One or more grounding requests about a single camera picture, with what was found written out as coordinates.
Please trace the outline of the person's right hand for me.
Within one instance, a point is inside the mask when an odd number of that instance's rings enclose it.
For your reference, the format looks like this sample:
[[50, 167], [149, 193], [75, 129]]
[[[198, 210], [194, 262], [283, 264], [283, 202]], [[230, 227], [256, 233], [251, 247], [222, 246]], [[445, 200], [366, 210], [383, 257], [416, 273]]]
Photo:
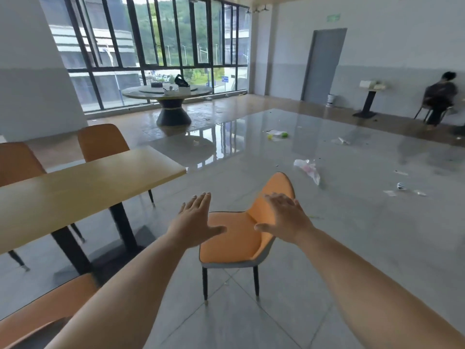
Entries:
[[264, 199], [274, 217], [274, 222], [268, 223], [276, 226], [276, 234], [273, 236], [297, 245], [303, 235], [317, 230], [297, 199], [282, 193], [265, 194]]

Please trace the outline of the person's left hand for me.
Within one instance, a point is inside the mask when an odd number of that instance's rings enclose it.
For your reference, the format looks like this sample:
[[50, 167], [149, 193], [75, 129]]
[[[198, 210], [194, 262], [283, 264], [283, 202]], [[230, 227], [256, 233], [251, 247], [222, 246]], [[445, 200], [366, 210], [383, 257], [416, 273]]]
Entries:
[[167, 230], [168, 239], [183, 249], [202, 244], [202, 227], [208, 225], [211, 198], [211, 193], [202, 193], [184, 203]]

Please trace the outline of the person's right forearm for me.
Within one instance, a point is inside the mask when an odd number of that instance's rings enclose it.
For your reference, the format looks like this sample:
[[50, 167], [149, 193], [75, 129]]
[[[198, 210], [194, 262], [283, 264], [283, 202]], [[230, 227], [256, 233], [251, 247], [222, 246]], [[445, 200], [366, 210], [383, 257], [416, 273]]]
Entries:
[[465, 336], [424, 302], [315, 228], [295, 243], [315, 267], [346, 325], [370, 349], [465, 349]]

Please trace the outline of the person's left forearm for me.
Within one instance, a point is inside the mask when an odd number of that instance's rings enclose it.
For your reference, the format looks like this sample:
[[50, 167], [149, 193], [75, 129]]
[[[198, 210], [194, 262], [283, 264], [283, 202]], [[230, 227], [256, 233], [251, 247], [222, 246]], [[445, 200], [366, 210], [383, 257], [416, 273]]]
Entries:
[[194, 234], [163, 235], [115, 274], [46, 349], [142, 349], [167, 285]]

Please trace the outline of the orange chair with black legs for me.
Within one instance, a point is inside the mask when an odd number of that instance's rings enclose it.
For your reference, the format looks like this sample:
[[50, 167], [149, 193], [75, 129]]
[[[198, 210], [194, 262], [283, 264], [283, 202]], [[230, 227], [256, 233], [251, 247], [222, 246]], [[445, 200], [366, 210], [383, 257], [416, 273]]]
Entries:
[[0, 349], [12, 348], [29, 335], [72, 317], [98, 291], [93, 274], [78, 276], [0, 320]]
[[130, 150], [114, 124], [99, 124], [80, 129], [78, 143], [86, 163]]
[[25, 143], [0, 144], [0, 254], [50, 234], [83, 275], [92, 265], [68, 228], [79, 217], [59, 187]]
[[200, 245], [199, 260], [205, 304], [208, 303], [208, 269], [252, 268], [255, 295], [259, 297], [259, 265], [267, 258], [275, 237], [270, 233], [259, 232], [254, 227], [261, 223], [274, 224], [273, 211], [264, 199], [264, 194], [271, 193], [282, 193], [291, 199], [295, 198], [288, 176], [283, 172], [276, 172], [248, 210], [209, 213], [209, 225], [225, 226], [227, 231]]

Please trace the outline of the crumpled white plastic bag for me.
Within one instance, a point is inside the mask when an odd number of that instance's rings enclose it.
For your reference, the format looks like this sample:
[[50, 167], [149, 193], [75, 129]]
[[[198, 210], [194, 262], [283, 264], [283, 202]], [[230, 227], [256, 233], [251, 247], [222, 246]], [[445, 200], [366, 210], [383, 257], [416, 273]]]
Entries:
[[321, 176], [318, 172], [315, 160], [296, 159], [294, 161], [294, 167], [302, 170], [308, 177], [310, 177], [313, 180], [316, 186], [320, 185]]

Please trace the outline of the light wooden rectangular table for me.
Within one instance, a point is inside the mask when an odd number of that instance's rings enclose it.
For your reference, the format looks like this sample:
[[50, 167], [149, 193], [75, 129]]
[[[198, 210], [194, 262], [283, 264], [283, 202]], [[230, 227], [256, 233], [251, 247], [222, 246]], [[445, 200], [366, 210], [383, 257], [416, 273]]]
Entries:
[[0, 254], [52, 235], [76, 271], [93, 266], [68, 226], [109, 209], [128, 254], [142, 251], [122, 202], [186, 174], [150, 146], [0, 188]]

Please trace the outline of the grey door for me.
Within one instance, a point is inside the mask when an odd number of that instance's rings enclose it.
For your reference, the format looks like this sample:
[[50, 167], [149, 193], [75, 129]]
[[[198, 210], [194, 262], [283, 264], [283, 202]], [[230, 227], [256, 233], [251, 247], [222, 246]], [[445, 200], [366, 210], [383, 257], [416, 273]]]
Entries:
[[313, 32], [300, 98], [302, 101], [327, 104], [346, 33], [347, 28]]

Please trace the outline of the black metal chair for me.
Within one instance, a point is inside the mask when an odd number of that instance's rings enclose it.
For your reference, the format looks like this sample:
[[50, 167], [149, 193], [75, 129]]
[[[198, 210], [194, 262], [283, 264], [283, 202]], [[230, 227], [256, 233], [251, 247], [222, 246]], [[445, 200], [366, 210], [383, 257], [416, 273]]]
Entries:
[[[429, 117], [431, 117], [431, 113], [432, 113], [433, 109], [430, 108], [425, 102], [423, 102], [422, 105], [420, 106], [419, 110], [417, 111], [417, 113], [413, 117], [413, 119], [416, 120], [422, 111], [426, 111], [426, 114], [423, 117], [423, 123], [426, 124], [428, 122], [428, 120], [429, 120]], [[442, 120], [445, 118], [445, 116], [447, 116], [450, 112], [453, 112], [453, 111], [454, 111], [454, 104], [448, 106], [445, 109], [445, 111], [443, 111], [441, 113], [441, 116], [438, 119], [438, 124], [440, 124], [442, 122]]]

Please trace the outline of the round grey pedestal table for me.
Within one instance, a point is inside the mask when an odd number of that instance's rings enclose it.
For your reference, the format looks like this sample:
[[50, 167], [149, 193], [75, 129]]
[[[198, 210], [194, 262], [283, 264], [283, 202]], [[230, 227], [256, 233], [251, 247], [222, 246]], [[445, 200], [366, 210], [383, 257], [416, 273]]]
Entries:
[[189, 126], [191, 118], [183, 109], [182, 105], [186, 99], [199, 98], [213, 92], [212, 87], [191, 85], [189, 88], [179, 88], [179, 95], [164, 96], [164, 87], [178, 87], [176, 84], [163, 83], [162, 87], [151, 85], [130, 87], [122, 90], [122, 95], [131, 99], [156, 100], [161, 105], [160, 115], [157, 119], [159, 127]]

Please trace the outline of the black pedestal stand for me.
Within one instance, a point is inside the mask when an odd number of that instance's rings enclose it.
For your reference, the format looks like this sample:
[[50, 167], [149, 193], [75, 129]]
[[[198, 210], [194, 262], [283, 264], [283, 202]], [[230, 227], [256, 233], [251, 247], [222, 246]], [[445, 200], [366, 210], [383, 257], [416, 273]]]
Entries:
[[360, 111], [354, 113], [352, 116], [361, 119], [371, 119], [372, 117], [374, 117], [376, 113], [371, 111], [371, 105], [374, 101], [375, 96], [376, 90], [370, 89], [368, 91], [363, 108]]

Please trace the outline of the black-framed window wall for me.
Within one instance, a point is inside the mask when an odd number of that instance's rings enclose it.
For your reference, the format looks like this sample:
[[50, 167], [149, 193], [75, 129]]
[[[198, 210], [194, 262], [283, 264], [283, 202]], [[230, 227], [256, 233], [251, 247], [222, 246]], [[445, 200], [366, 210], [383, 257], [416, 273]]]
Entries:
[[39, 0], [84, 112], [141, 105], [124, 89], [183, 76], [248, 88], [251, 10], [226, 0]]

